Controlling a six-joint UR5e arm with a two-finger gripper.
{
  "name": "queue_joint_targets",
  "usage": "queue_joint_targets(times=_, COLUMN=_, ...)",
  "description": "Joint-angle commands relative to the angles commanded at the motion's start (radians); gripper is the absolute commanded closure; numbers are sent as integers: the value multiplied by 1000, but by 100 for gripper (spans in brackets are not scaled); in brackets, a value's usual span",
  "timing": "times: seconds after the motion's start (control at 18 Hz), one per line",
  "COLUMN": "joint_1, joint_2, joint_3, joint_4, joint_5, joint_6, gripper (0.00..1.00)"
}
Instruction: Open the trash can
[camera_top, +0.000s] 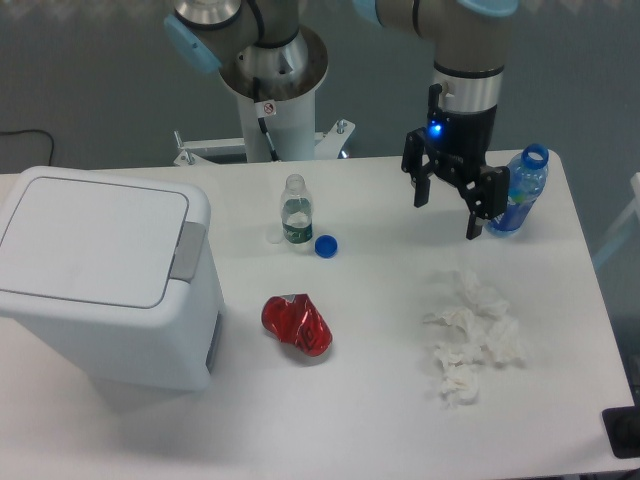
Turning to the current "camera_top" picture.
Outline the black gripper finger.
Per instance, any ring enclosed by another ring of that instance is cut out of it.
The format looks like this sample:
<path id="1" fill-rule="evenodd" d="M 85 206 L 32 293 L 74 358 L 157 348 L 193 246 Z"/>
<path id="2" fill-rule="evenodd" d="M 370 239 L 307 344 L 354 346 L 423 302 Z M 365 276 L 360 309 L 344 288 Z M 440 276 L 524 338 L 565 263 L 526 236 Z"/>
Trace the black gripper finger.
<path id="1" fill-rule="evenodd" d="M 426 146 L 427 135 L 424 127 L 413 130 L 406 135 L 401 169 L 411 177 L 415 190 L 413 201 L 415 207 L 426 205 L 430 197 L 430 177 L 433 171 L 430 160 L 423 164 Z"/>
<path id="2" fill-rule="evenodd" d="M 468 240 L 480 236 L 488 221 L 506 211 L 509 184 L 507 166 L 481 166 L 478 176 L 463 184 L 461 196 L 469 209 Z"/>

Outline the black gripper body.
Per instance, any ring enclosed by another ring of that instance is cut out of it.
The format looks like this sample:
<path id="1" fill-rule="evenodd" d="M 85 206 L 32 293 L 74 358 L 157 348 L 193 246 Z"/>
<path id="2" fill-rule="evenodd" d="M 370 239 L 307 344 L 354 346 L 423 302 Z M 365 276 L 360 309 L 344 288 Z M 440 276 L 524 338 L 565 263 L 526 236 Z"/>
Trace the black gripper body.
<path id="1" fill-rule="evenodd" d="M 486 164 L 497 107 L 475 113 L 430 109 L 425 154 L 435 175 L 454 187 L 477 182 Z"/>

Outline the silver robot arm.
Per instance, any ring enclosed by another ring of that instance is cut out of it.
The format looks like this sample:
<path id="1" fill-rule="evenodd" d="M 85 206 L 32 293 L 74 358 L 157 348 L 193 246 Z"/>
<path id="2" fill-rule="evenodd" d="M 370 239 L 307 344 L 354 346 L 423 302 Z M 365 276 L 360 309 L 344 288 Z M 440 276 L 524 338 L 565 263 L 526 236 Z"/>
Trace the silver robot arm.
<path id="1" fill-rule="evenodd" d="M 343 20 L 304 23 L 297 1 L 177 1 L 164 29 L 178 54 L 217 74 L 235 96 L 250 162 L 311 160 L 315 95 L 329 57 L 369 64 L 401 32 L 433 49 L 426 123 L 408 133 L 401 168 L 414 204 L 428 202 L 439 178 L 467 205 L 467 237 L 504 213 L 509 173 L 486 154 L 507 58 L 515 1 L 355 1 Z"/>

